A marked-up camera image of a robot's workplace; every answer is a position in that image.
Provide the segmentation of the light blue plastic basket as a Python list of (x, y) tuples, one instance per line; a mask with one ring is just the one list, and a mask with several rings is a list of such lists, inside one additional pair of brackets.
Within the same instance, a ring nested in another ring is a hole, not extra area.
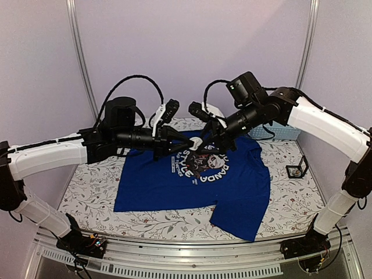
[(297, 140), (301, 130), (291, 126), (282, 126), (277, 123), (261, 125), (248, 132), (249, 136), (256, 140)]

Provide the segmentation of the blue printed t-shirt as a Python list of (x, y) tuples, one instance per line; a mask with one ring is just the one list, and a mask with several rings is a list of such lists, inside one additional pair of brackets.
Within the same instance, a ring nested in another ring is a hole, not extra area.
[(238, 137), (237, 150), (197, 154), (185, 149), (153, 160), (145, 151), (127, 157), (115, 212), (195, 209), (214, 206), (210, 223), (254, 241), (270, 199), (270, 172), (260, 145)]

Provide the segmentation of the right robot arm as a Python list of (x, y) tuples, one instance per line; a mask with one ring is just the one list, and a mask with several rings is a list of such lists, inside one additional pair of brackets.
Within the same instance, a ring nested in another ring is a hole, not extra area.
[(206, 122), (202, 134), (204, 145), (213, 142), (222, 153), (234, 151), (237, 137), (259, 125), (276, 122), (307, 132), (349, 158), (341, 190), (317, 214), (301, 239), (301, 249), (313, 253), (358, 200), (371, 193), (371, 130), (358, 127), (320, 106), (299, 89), (265, 88), (250, 71), (231, 81), (222, 80), (237, 108), (225, 117), (207, 103), (210, 88), (218, 83), (220, 80), (207, 85), (203, 101), (198, 105), (200, 118)]

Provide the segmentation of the aluminium frame post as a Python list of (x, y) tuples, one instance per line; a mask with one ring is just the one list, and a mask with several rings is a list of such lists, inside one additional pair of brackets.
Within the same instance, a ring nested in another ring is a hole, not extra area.
[(296, 78), (295, 87), (301, 89), (305, 80), (306, 70), (310, 59), (313, 40), (316, 32), (317, 17), (319, 12), (319, 0), (310, 1), (309, 17), (307, 21), (307, 29), (305, 35), (305, 44), (303, 47), (301, 62)]
[(76, 9), (76, 2), (74, 0), (66, 0), (67, 15), (69, 18), (70, 30), (73, 39), (73, 45), (75, 48), (78, 68), (81, 74), (83, 87), (87, 96), (87, 101), (94, 119), (98, 116), (98, 106), (96, 104), (94, 92), (91, 85), (91, 80), (88, 73), (87, 63), (85, 61), (85, 55), (83, 50), (83, 43), (81, 40), (81, 34), (78, 24), (78, 16)]

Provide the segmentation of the black brooch box silver brooch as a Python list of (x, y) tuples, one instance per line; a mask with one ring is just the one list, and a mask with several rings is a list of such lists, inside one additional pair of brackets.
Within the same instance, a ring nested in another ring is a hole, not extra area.
[(306, 175), (309, 169), (309, 163), (306, 156), (303, 155), (298, 165), (286, 165), (285, 169), (289, 179), (301, 179)]

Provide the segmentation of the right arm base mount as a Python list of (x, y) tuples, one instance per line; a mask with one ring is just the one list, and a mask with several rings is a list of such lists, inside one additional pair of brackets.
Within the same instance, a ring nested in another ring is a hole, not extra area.
[(280, 243), (284, 259), (299, 258), (300, 268), (307, 273), (317, 273), (329, 258), (331, 244), (328, 235), (309, 230), (303, 237), (291, 238)]

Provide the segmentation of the floral patterned tablecloth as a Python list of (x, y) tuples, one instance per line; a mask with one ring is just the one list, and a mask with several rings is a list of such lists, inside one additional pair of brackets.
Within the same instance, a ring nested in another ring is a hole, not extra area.
[[(290, 179), (286, 166), (297, 164), (302, 152), (291, 140), (264, 139), (262, 159), (270, 170), (269, 206), (256, 238), (264, 240), (304, 233), (313, 216), (324, 207), (311, 172)], [(125, 160), (111, 157), (91, 165), (79, 165), (59, 205), (80, 228), (120, 237), (171, 241), (231, 241), (234, 236), (210, 223), (211, 206), (200, 209), (157, 212), (114, 212), (114, 203)]]

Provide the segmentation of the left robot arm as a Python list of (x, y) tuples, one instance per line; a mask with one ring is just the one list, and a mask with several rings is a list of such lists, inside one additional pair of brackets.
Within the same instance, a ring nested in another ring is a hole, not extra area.
[(193, 141), (168, 124), (179, 103), (169, 100), (155, 113), (152, 128), (135, 123), (143, 113), (134, 98), (117, 97), (103, 106), (103, 120), (77, 133), (36, 144), (9, 146), (1, 142), (1, 210), (25, 216), (55, 234), (73, 252), (87, 244), (74, 217), (52, 208), (25, 187), (30, 175), (59, 167), (98, 163), (123, 156), (125, 149), (152, 151), (155, 160), (193, 146)]

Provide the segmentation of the round yellow blue brooch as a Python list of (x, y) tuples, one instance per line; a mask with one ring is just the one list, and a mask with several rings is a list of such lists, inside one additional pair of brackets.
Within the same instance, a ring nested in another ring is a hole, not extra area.
[(193, 145), (189, 149), (192, 151), (196, 151), (203, 143), (203, 140), (199, 137), (192, 137), (190, 140), (192, 141)]

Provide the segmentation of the right aluminium frame post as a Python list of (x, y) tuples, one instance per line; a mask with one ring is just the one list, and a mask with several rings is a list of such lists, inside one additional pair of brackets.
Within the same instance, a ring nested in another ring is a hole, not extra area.
[(305, 80), (306, 70), (310, 59), (313, 40), (316, 32), (317, 17), (319, 12), (319, 0), (310, 1), (309, 17), (307, 21), (307, 29), (305, 35), (305, 44), (303, 47), (301, 62), (296, 78), (295, 87), (301, 89)]

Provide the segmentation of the left aluminium frame post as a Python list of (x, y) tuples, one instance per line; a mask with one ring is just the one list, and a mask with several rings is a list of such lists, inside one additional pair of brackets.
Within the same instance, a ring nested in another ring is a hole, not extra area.
[(81, 74), (83, 87), (87, 96), (87, 101), (94, 119), (98, 116), (98, 106), (96, 104), (94, 92), (91, 85), (91, 80), (88, 73), (87, 63), (85, 61), (85, 55), (83, 50), (83, 43), (81, 40), (81, 34), (78, 24), (78, 16), (76, 9), (76, 2), (74, 0), (66, 0), (67, 15), (69, 18), (70, 30), (73, 39), (73, 45), (75, 48), (78, 68)]

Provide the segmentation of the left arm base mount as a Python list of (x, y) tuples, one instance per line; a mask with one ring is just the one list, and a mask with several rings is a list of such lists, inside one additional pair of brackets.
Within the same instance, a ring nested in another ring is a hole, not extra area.
[(93, 234), (92, 238), (84, 236), (75, 218), (68, 213), (66, 216), (70, 222), (71, 231), (64, 237), (58, 238), (56, 247), (73, 254), (102, 259), (106, 252), (107, 239), (98, 234)]

